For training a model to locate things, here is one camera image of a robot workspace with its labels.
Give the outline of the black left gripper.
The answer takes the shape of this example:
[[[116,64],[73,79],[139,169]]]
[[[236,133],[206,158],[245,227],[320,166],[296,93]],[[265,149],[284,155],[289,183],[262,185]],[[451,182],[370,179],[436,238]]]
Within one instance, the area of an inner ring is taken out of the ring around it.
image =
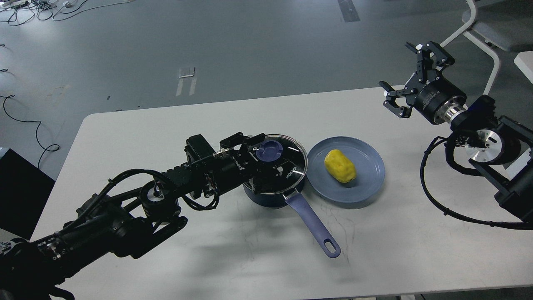
[[[265,134],[235,133],[219,142],[219,155],[226,155],[237,167],[243,183],[255,194],[277,194],[292,186],[284,176],[288,159],[281,144],[260,144]]]

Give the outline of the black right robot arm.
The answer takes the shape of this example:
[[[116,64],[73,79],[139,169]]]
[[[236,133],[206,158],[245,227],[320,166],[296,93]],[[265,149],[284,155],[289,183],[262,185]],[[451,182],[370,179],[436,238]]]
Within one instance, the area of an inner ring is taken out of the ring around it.
[[[528,159],[511,179],[494,169],[518,159],[521,145],[532,146],[532,131],[507,116],[497,117],[495,99],[482,95],[469,107],[467,96],[457,86],[445,79],[442,71],[455,63],[455,59],[438,43],[429,41],[419,45],[409,42],[406,48],[416,55],[416,70],[403,89],[394,89],[385,81],[384,107],[399,118],[409,118],[417,110],[432,125],[447,123],[451,134],[436,137],[425,150],[419,178],[430,202],[457,220],[492,228],[532,230],[532,159]],[[518,222],[478,220],[465,216],[441,204],[429,192],[425,182],[426,162],[434,148],[445,146],[447,165],[463,175],[483,177],[495,188],[498,205],[518,218]]]

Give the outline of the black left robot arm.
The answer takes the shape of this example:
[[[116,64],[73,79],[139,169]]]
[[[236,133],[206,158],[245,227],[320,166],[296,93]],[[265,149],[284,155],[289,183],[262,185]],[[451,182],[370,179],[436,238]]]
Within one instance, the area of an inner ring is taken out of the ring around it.
[[[215,209],[222,194],[243,183],[264,190],[267,179],[281,179],[288,150],[265,134],[238,132],[213,150],[202,135],[189,137],[187,161],[158,172],[126,170],[77,210],[77,218],[33,242],[1,243],[2,300],[73,300],[59,285],[102,256],[140,258],[183,229],[179,199],[196,211]]]

